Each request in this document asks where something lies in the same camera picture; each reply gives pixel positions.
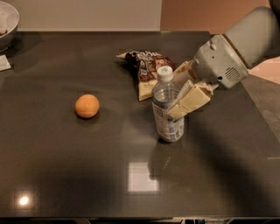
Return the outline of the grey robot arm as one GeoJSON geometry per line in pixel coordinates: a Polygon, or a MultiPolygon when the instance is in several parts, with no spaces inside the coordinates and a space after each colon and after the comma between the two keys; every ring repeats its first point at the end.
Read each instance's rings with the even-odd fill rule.
{"type": "Polygon", "coordinates": [[[184,86],[167,109],[179,119],[207,104],[218,87],[232,88],[249,70],[279,55],[279,0],[257,7],[222,34],[202,45],[187,62],[184,86]]]}

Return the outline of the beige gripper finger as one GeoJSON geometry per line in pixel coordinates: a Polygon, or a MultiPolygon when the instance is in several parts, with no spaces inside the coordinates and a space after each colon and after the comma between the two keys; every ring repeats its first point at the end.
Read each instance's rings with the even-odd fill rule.
{"type": "Polygon", "coordinates": [[[175,69],[173,75],[178,81],[195,80],[196,75],[192,70],[192,61],[185,61],[175,69]]]}
{"type": "Polygon", "coordinates": [[[209,84],[203,80],[195,84],[188,80],[179,91],[177,98],[168,107],[167,115],[173,119],[179,119],[201,108],[211,100],[218,86],[218,84],[209,84]]]}

